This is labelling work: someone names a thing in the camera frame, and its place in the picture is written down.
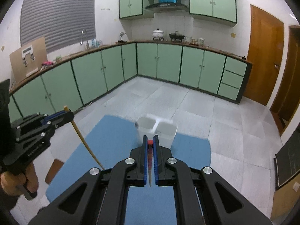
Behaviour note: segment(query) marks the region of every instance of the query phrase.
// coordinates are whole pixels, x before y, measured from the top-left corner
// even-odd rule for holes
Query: silver bolt
[[[203,168],[203,172],[206,174],[211,174],[212,173],[212,169],[208,166],[206,166],[205,168]]]
[[[170,157],[170,158],[168,158],[167,162],[170,164],[175,164],[177,162],[177,160],[174,157]]]
[[[92,169],[90,169],[90,174],[92,175],[97,175],[99,173],[99,169],[96,167],[93,167]]]
[[[133,164],[134,163],[134,159],[133,158],[127,158],[126,160],[125,160],[125,163],[126,164]]]

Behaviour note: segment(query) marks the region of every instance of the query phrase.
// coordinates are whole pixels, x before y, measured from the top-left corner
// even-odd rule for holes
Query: countertop
[[[64,56],[64,57],[62,57],[62,59],[59,62],[55,63],[52,67],[48,67],[46,69],[38,71],[38,72],[30,75],[26,79],[22,80],[21,82],[19,82],[17,84],[14,84],[12,86],[12,88],[10,89],[10,94],[15,93],[23,85],[25,85],[28,82],[30,82],[31,80],[35,79],[39,75],[42,75],[43,73],[51,70],[52,68],[55,68],[55,67],[63,64],[65,62],[68,62],[68,61],[73,60],[75,58],[82,57],[84,55],[87,55],[87,54],[90,54],[90,53],[93,53],[93,52],[101,51],[103,49],[108,49],[108,48],[111,48],[111,47],[120,46],[120,45],[126,45],[126,44],[131,44],[131,43],[156,43],[156,44],[169,44],[169,45],[178,45],[178,46],[189,46],[189,47],[194,47],[194,48],[198,48],[198,49],[202,49],[202,50],[206,50],[206,51],[210,51],[210,52],[216,52],[216,53],[219,53],[219,54],[222,54],[222,55],[229,56],[231,58],[240,60],[240,61],[245,62],[245,63],[250,63],[249,61],[242,59],[242,57],[234,55],[234,54],[232,54],[230,52],[225,52],[225,51],[222,51],[222,50],[219,50],[219,49],[216,49],[216,48],[212,48],[212,47],[207,47],[207,46],[196,46],[196,45],[190,45],[189,43],[171,42],[171,41],[130,40],[128,42],[123,42],[123,43],[116,42],[116,43],[110,44],[110,45],[103,45],[103,46],[100,46],[98,48],[93,48],[93,49],[85,50],[85,51],[82,51],[82,52],[73,53],[73,54],[70,54],[68,56]]]

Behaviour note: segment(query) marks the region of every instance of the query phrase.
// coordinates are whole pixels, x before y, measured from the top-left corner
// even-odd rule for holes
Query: white floor
[[[136,77],[76,114],[75,122],[86,136],[106,114],[135,121],[144,113],[173,119],[178,132],[211,145],[211,167],[270,217],[275,191],[273,158],[282,142],[265,106],[248,98],[239,105],[211,95],[156,80]],[[59,128],[51,146],[35,161],[38,197],[23,196],[11,211],[22,225],[49,202],[45,176],[55,158],[66,161],[80,144],[71,124]]]

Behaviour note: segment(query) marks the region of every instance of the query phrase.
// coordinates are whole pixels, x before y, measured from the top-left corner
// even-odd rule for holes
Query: window blind
[[[20,19],[21,46],[45,37],[47,53],[79,43],[81,31],[96,37],[95,0],[24,0]]]

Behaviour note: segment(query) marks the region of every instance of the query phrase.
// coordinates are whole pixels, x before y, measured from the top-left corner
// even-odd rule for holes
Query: white label
[[[299,189],[299,187],[300,187],[300,184],[297,183],[297,182],[295,182],[295,184],[294,184],[294,186],[293,186],[293,190],[295,190],[295,191],[297,192],[298,189]]]

